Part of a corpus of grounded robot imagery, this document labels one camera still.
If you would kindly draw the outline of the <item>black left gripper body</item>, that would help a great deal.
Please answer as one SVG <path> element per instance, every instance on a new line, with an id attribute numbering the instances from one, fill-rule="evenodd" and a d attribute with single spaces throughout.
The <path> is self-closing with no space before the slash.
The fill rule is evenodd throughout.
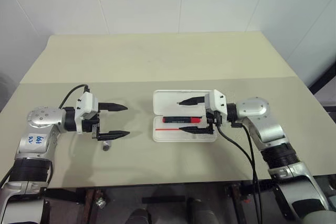
<path id="1" fill-rule="evenodd" d="M 94 115 L 90 119 L 84 119 L 81 121 L 82 131 L 91 133 L 92 138 L 100 141 L 100 116 L 99 113 Z"/>

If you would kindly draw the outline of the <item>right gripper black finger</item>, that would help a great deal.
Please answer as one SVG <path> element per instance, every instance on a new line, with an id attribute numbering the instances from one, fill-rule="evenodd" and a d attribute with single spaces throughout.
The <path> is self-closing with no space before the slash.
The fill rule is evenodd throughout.
<path id="1" fill-rule="evenodd" d="M 210 128 L 199 128 L 197 126 L 185 126 L 185 127 L 180 127 L 179 130 L 192 133 L 192 134 L 209 134 L 210 133 Z"/>
<path id="2" fill-rule="evenodd" d="M 192 97 L 178 102 L 178 105 L 198 105 L 199 103 L 204 103 L 205 97 Z"/>

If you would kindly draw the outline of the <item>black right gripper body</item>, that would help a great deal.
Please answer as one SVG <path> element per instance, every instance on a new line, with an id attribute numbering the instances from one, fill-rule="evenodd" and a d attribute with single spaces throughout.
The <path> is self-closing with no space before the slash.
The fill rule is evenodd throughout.
<path id="1" fill-rule="evenodd" d="M 206 120 L 206 133 L 214 133 L 214 126 L 218 128 L 222 125 L 222 114 L 219 111 L 206 112 Z"/>

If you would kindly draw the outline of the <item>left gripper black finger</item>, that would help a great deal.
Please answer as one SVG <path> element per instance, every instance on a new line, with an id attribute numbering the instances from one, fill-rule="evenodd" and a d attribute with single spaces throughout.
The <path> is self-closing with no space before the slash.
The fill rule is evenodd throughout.
<path id="1" fill-rule="evenodd" d="M 116 140 L 129 134 L 130 132 L 128 131 L 109 131 L 108 133 L 99 133 L 99 140 L 100 141 Z"/>
<path id="2" fill-rule="evenodd" d="M 127 110 L 128 108 L 121 104 L 99 102 L 98 109 L 99 111 L 104 110 L 104 111 L 109 111 L 109 112 L 118 112 L 118 111 Z"/>

